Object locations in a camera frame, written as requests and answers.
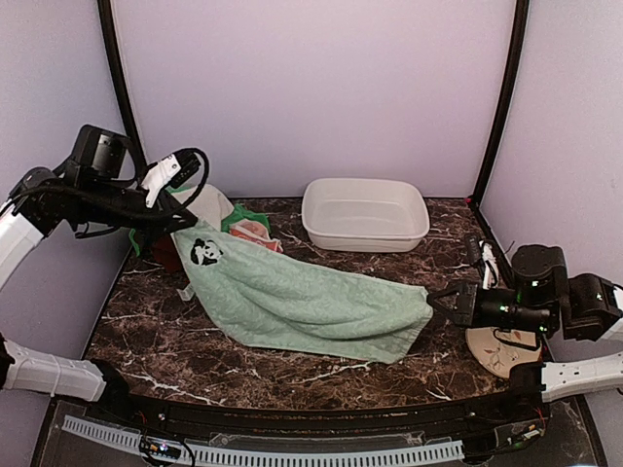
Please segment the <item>mint green panda towel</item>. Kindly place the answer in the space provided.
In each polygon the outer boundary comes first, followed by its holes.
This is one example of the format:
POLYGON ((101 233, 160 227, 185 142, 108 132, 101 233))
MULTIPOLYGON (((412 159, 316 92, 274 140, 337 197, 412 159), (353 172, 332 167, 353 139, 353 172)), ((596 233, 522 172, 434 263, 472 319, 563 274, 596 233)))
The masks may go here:
POLYGON ((391 364, 433 316, 421 286, 297 261, 206 222, 173 241, 209 319, 243 345, 391 364))

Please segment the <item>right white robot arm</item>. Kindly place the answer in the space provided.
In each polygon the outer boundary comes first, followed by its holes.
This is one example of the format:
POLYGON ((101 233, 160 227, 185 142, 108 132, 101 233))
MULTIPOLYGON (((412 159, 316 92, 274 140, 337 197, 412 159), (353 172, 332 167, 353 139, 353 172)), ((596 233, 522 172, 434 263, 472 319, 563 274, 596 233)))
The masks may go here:
MULTIPOLYGON (((426 301, 464 329, 525 331, 539 339, 562 332, 567 340, 622 338, 622 287, 593 273, 569 277, 562 248, 523 245, 511 259, 509 289, 461 282, 428 295, 426 301)), ((496 402, 507 422, 520 420, 534 405, 577 394, 619 388, 622 355, 569 363, 525 363, 511 369, 510 390, 496 402)))

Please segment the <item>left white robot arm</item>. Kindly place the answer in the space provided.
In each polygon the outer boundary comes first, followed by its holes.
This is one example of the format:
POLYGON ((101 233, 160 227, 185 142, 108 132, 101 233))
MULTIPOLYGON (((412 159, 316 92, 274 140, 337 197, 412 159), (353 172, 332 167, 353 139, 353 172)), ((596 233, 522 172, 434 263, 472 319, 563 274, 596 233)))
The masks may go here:
MULTIPOLYGON (((180 149, 148 163, 131 140, 92 125, 80 128, 69 156, 56 168, 29 170, 1 206, 1 280, 61 223, 79 239, 135 230, 149 244, 192 227, 190 204, 209 174, 207 155, 180 149)), ((137 416, 128 384, 110 364, 75 360, 1 340, 1 387, 98 403, 117 424, 137 416)))

